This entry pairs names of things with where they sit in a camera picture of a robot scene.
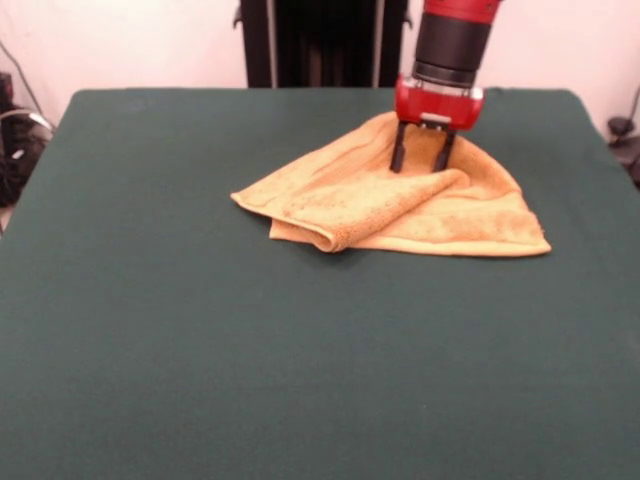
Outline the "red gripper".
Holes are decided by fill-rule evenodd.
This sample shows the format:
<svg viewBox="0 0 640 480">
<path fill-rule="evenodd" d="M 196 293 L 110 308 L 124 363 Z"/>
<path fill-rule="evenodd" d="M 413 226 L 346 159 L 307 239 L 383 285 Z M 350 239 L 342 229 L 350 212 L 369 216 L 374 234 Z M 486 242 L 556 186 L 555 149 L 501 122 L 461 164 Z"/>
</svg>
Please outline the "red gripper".
<svg viewBox="0 0 640 480">
<path fill-rule="evenodd" d="M 448 129 L 433 166 L 434 173 L 445 170 L 455 143 L 455 130 L 470 130 L 476 124 L 483 106 L 484 90 L 480 87 L 446 86 L 400 74 L 394 99 L 399 122 L 390 170 L 394 173 L 402 170 L 408 123 Z"/>
</svg>

